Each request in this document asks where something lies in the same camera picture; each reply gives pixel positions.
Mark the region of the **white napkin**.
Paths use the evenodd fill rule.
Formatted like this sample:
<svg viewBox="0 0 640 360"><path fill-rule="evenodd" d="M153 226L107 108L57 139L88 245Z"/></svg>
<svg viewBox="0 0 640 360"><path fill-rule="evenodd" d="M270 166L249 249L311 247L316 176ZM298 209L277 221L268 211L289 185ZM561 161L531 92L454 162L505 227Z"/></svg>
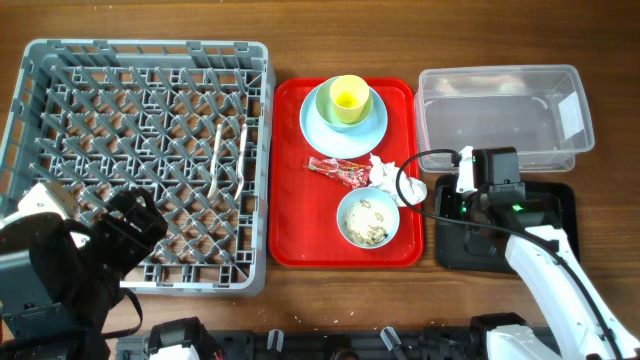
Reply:
<svg viewBox="0 0 640 360"><path fill-rule="evenodd" d="M398 207L406 204L398 195L396 178L399 168L394 162L384 163L378 156L370 154L371 170L369 173L369 187L376 188L388 194ZM417 205L427 197L427 186L421 180L408 177L404 172L400 174L399 187L404 198L411 204Z"/></svg>

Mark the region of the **white plastic spoon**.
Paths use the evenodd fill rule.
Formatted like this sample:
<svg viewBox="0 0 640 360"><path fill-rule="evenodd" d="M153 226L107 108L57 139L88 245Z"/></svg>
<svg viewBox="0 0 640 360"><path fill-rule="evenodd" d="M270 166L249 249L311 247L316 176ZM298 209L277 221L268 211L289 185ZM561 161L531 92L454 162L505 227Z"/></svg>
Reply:
<svg viewBox="0 0 640 360"><path fill-rule="evenodd" d="M216 171L217 171L217 164L218 164L218 160L219 160L219 151L220 151L220 146L221 146L222 129L223 129L222 123L219 123L216 126L214 145L213 145L213 155L212 155L212 160L211 160L211 164L210 164L211 184L210 184L209 191L207 193L207 198L208 199L212 199L215 196L216 189L217 189L217 172Z"/></svg>

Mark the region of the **light blue bowl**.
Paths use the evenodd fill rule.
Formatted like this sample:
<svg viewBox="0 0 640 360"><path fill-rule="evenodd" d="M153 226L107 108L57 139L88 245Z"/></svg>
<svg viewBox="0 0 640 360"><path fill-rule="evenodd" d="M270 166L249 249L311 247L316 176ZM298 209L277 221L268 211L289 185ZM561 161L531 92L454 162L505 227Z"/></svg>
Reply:
<svg viewBox="0 0 640 360"><path fill-rule="evenodd" d="M388 233L388 237L381 243L379 243L376 246L373 247L363 247L363 246L359 246L356 245L354 243L352 243L346 234L346 231L344 229L344 226L342 225L342 218L343 215L345 213L345 211L347 210L347 208L352 205L354 202L358 201L358 200L377 200L380 201L384 204L386 210L388 211L388 215L389 215L389 233ZM399 209L398 206L396 205L395 201L385 192L375 189L375 188L370 188L370 187L365 187L365 188L359 188L359 189L355 189L351 192L349 192L340 202L338 209L337 209L337 214L336 214L336 222L339 228L339 232L341 233L341 235L352 245L361 248L361 249L366 249L366 250L372 250L372 249L378 249L381 247L384 247L386 244L388 244L397 234L398 230L399 230L399 225L400 225L400 213L399 213Z"/></svg>

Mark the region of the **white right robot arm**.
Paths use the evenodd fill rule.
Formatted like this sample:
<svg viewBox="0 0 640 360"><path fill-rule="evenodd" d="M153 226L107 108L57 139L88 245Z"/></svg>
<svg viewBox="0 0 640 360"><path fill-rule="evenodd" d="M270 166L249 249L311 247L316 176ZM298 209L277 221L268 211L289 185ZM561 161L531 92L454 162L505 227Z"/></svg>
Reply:
<svg viewBox="0 0 640 360"><path fill-rule="evenodd" d="M504 258L524 281L559 348L542 344L526 325L504 316L484 331L490 359L637 359L639 339L618 321L571 249L560 199L504 185L458 185L454 219L507 236Z"/></svg>

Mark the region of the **rice and food scraps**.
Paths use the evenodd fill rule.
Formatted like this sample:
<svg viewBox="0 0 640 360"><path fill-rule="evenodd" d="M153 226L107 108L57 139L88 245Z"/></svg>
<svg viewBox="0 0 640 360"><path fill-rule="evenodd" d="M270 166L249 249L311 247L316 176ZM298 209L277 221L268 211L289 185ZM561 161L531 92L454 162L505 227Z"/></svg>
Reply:
<svg viewBox="0 0 640 360"><path fill-rule="evenodd" d="M388 237L388 211L380 201L358 200L345 211L342 225L352 243L373 247Z"/></svg>

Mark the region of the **white plastic fork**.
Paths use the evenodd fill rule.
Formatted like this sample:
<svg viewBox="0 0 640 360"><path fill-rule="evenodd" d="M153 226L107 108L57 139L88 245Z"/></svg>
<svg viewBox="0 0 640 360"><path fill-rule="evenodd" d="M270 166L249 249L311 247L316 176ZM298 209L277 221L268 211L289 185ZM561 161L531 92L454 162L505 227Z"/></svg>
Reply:
<svg viewBox="0 0 640 360"><path fill-rule="evenodd" d="M236 175L237 175L238 184L237 184L236 192L234 195L235 202L238 202L244 187L244 182L245 182L244 157L245 157L245 149L246 149L246 143L247 143L247 135L248 135L248 127L247 127L247 124L245 123L245 124L242 124L241 133L240 133L239 156L238 156L237 166L236 166Z"/></svg>

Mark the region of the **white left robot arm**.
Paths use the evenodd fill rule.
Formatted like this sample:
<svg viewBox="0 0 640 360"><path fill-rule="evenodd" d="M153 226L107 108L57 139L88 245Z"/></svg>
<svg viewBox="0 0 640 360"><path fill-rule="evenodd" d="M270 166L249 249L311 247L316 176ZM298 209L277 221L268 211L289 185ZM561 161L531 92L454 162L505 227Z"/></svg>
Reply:
<svg viewBox="0 0 640 360"><path fill-rule="evenodd" d="M124 298L142 310L120 281L165 237L165 218L141 188L116 193L91 225L73 219L76 208L60 183L38 183L1 221L1 319L13 336L4 359L106 359L108 340L138 331L103 327Z"/></svg>

